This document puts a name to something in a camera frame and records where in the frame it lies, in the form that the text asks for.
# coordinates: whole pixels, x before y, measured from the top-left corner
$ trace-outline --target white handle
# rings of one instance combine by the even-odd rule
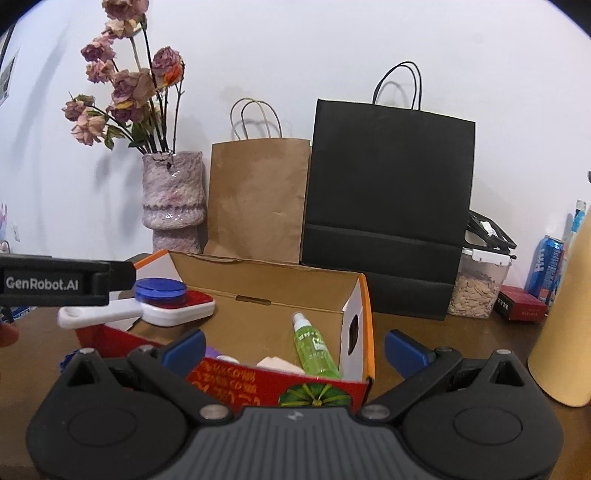
[[[114,300],[104,307],[62,307],[57,314],[61,328],[74,329],[142,316],[136,299]]]

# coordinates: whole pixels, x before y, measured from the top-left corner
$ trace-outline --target red small box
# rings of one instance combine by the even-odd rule
[[[546,317],[548,306],[523,288],[503,285],[495,303],[495,310],[506,320],[541,322]]]

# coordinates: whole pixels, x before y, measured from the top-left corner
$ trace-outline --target twisted rope handle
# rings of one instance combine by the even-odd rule
[[[271,129],[269,128],[269,120],[267,120],[265,110],[262,107],[263,105],[267,105],[267,107],[269,107],[271,109],[271,111],[273,112],[273,114],[275,115],[275,118],[277,119],[277,125],[279,126],[279,135],[281,136],[281,138],[283,138],[283,131],[281,129],[281,122],[279,120],[279,116],[277,115],[277,112],[275,111],[275,109],[271,105],[269,105],[267,102],[264,102],[263,100],[255,100],[254,98],[244,97],[244,98],[241,98],[240,100],[238,100],[236,103],[234,103],[234,105],[232,105],[232,109],[230,110],[230,124],[232,125],[232,132],[234,133],[234,135],[236,135],[237,139],[242,140],[242,138],[240,138],[240,135],[238,135],[238,132],[236,131],[236,126],[234,125],[233,113],[234,113],[234,109],[236,108],[236,106],[240,102],[245,101],[245,100],[248,100],[248,103],[242,108],[242,110],[240,112],[240,118],[242,120],[242,130],[244,131],[244,136],[246,137],[246,139],[248,140],[249,137],[248,137],[248,132],[246,131],[246,123],[244,120],[244,110],[251,103],[257,104],[259,109],[261,109],[262,117],[265,121],[265,126],[267,128],[268,138],[271,138]]]

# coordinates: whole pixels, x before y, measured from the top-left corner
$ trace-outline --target cardboard box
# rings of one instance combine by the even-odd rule
[[[495,303],[496,312],[506,320],[542,322],[548,306],[523,288],[503,285]]]
[[[125,322],[120,329],[87,327],[77,330],[81,346],[94,347],[104,357],[122,356],[146,343],[165,345],[198,326],[208,346],[241,364],[204,359],[187,380],[236,412],[278,404],[349,405],[356,411],[367,398],[375,377],[374,333],[362,274],[167,251],[136,268],[138,278],[174,278],[211,295],[213,316],[170,328],[140,320],[128,332],[120,330]],[[295,312],[318,328],[342,381],[256,367],[268,356],[300,364],[291,320]]]

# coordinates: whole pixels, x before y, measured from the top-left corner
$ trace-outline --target black shopping bag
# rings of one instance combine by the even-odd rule
[[[399,67],[415,78],[413,106],[376,105]],[[422,111],[422,90],[406,61],[372,104],[318,100],[302,263],[365,273],[377,312],[443,319],[469,217],[475,123]]]

